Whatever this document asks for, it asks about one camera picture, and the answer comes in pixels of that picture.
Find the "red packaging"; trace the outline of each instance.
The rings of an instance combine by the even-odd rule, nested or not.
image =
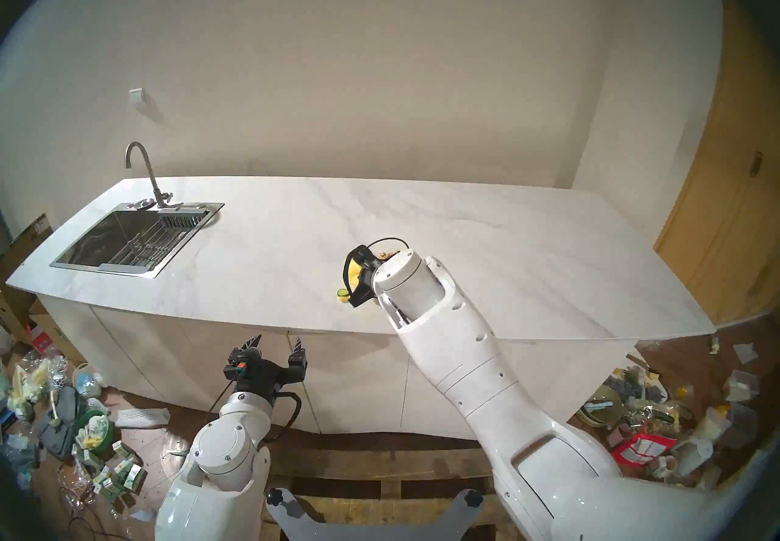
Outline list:
[[[613,450],[612,457],[618,463],[641,468],[650,463],[656,457],[660,457],[667,449],[673,447],[677,441],[673,438],[656,436],[647,432],[639,432],[631,436],[624,443],[620,443]]]
[[[53,343],[51,338],[48,336],[48,333],[46,333],[40,326],[33,329],[31,341],[33,343],[33,347],[43,356],[46,355],[46,348],[51,346]]]

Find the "black knob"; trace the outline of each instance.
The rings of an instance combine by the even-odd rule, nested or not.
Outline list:
[[[469,507],[479,507],[482,505],[482,495],[480,495],[476,490],[470,489],[464,498],[466,499],[466,505]]]
[[[269,505],[273,505],[276,507],[282,502],[282,491],[279,489],[269,489],[268,493],[265,496],[266,500],[268,501]]]

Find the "faucet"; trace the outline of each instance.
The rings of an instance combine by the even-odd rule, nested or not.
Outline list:
[[[146,148],[144,148],[144,145],[140,142],[131,142],[127,145],[127,150],[125,150],[125,169],[130,169],[132,167],[130,163],[130,154],[133,152],[133,149],[135,147],[138,147],[141,151],[141,155],[144,157],[144,162],[147,165],[147,171],[149,172],[149,180],[151,180],[151,187],[154,189],[154,199],[157,201],[157,207],[163,208],[167,207],[168,204],[166,201],[170,201],[173,197],[172,192],[160,192],[160,187],[157,186],[157,178],[154,177],[154,172],[151,168],[151,163],[149,162],[149,155],[146,152]]]

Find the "gray cloth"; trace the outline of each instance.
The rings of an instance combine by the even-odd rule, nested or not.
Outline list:
[[[85,412],[86,408],[87,401],[76,392],[76,389],[72,386],[65,386],[60,389],[57,396],[57,415],[62,420],[62,424],[57,428],[52,428],[49,425],[53,419],[51,408],[41,416],[41,423],[38,427],[41,444],[60,461],[70,455],[73,439],[78,432],[74,429],[76,420]]]

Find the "wooden door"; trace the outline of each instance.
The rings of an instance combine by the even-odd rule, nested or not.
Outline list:
[[[707,125],[655,250],[714,323],[780,297],[780,70],[738,0],[723,0]]]

